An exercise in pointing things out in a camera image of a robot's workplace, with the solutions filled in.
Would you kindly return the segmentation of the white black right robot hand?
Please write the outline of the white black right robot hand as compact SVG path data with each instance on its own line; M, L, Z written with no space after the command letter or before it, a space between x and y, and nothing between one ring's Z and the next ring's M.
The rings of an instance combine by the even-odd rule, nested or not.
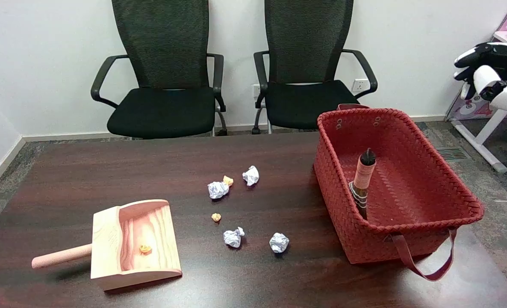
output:
M494 108L507 111L507 43L480 43L458 56L454 66L461 69L454 79L464 82L461 99L479 95Z

